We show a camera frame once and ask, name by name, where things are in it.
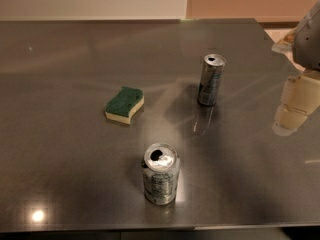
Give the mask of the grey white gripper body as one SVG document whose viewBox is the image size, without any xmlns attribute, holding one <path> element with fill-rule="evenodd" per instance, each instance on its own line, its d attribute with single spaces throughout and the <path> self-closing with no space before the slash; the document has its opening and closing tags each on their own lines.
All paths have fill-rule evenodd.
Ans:
<svg viewBox="0 0 320 240">
<path fill-rule="evenodd" d="M 293 60 L 304 68 L 320 70 L 320 1 L 314 4 L 297 25 Z"/>
</svg>

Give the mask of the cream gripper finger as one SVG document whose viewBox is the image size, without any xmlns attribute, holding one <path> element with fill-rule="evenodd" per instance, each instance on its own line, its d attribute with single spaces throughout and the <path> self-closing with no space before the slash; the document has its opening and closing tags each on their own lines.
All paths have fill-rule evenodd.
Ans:
<svg viewBox="0 0 320 240">
<path fill-rule="evenodd" d="M 291 52 L 294 44 L 295 32 L 296 29 L 290 30 L 280 40 L 274 43 L 272 46 L 272 51 L 281 54 Z"/>
</svg>

